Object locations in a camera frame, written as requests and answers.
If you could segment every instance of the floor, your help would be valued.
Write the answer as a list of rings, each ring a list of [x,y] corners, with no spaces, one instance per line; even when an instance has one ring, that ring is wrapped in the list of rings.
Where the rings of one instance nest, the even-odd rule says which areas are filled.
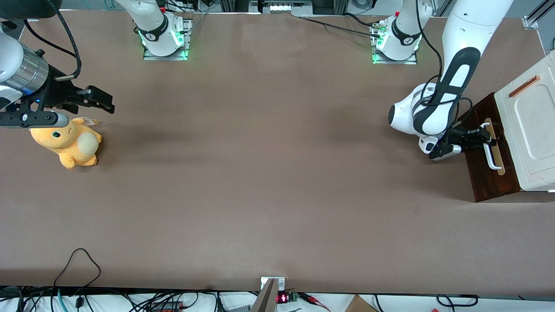
[[[318,301],[326,305],[331,312],[343,312],[349,305],[353,295],[350,294],[311,294]],[[135,303],[149,299],[152,295],[131,295]],[[226,311],[240,308],[254,303],[256,297],[246,292],[220,293],[223,306]],[[380,311],[373,295],[361,295],[361,297],[373,306],[376,311]],[[196,294],[184,294],[179,301],[184,306],[189,306],[195,302]],[[69,311],[75,311],[76,297],[62,297],[65,306]],[[132,309],[131,304],[119,295],[91,295],[88,296],[92,310],[87,306],[80,309],[81,312],[125,312]],[[435,296],[403,296],[403,295],[379,295],[381,310],[383,312],[430,312],[437,309],[439,312],[451,312],[451,308],[441,306]],[[454,304],[469,304],[474,299],[451,298]],[[0,302],[1,311],[16,311],[18,299]],[[58,300],[54,298],[54,310],[50,307],[50,298],[41,298],[37,302],[36,312],[63,312]],[[211,312],[215,306],[215,299],[212,295],[200,294],[198,300],[189,309],[190,312]],[[304,301],[296,301],[287,304],[279,304],[276,312],[291,312],[301,309],[302,312],[326,312],[323,308],[310,305]],[[478,303],[470,308],[456,308],[457,311],[464,312],[548,312],[555,310],[555,302],[552,301],[531,301],[531,300],[508,300],[508,299],[479,299]]]

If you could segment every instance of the black strap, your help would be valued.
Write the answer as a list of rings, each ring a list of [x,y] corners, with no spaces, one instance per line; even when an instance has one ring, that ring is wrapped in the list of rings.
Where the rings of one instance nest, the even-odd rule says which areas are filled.
[[[164,14],[163,16],[164,16],[164,20],[162,21],[162,24],[156,27],[156,29],[152,29],[151,31],[145,31],[137,27],[141,35],[143,35],[143,38],[145,38],[148,41],[158,41],[158,38],[163,33],[165,33],[165,31],[168,29],[168,24],[169,24],[168,17]]]
[[[395,37],[399,39],[401,45],[403,46],[410,46],[418,37],[420,37],[420,33],[409,35],[399,30],[397,27],[397,19],[394,19],[391,23],[391,29],[393,30],[393,34]]]
[[[436,83],[436,90],[443,93],[449,94],[463,94],[466,90],[465,87],[455,87],[453,85],[448,85],[442,82]]]

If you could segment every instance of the metal bracket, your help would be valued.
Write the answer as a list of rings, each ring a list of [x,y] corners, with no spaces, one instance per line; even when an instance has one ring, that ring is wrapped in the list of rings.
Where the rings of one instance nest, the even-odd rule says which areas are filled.
[[[176,40],[183,41],[183,45],[175,50],[174,53],[168,56],[155,56],[147,48],[144,48],[143,60],[144,61],[187,61],[189,56],[189,44],[191,43],[191,30],[193,28],[193,20],[183,19],[183,29],[178,29],[183,31],[184,34],[177,34]]]
[[[522,25],[524,26],[524,29],[537,29],[538,28],[538,23],[533,22],[533,23],[529,23],[529,19],[527,16],[524,16],[522,18]]]
[[[266,285],[266,282],[269,279],[276,279],[277,280],[277,286],[278,286],[279,291],[284,291],[285,290],[285,278],[275,277],[275,276],[263,276],[263,277],[261,277],[260,278],[260,289],[264,288],[264,285]]]

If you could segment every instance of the white handle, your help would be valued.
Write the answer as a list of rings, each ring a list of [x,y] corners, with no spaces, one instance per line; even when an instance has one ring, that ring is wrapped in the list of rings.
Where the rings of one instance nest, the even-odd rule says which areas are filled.
[[[480,128],[485,128],[490,123],[483,123],[480,125]],[[491,147],[489,144],[484,143],[484,152],[486,153],[487,164],[490,166],[492,170],[500,170],[503,169],[502,167],[496,166],[495,162],[493,162],[493,155],[491,154]]]

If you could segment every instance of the silver metal cylinder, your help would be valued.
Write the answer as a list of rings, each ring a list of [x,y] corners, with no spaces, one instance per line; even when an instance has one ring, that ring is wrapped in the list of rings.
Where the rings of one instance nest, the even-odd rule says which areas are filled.
[[[19,70],[2,84],[29,95],[38,90],[48,77],[48,63],[33,50],[23,47],[23,62]]]

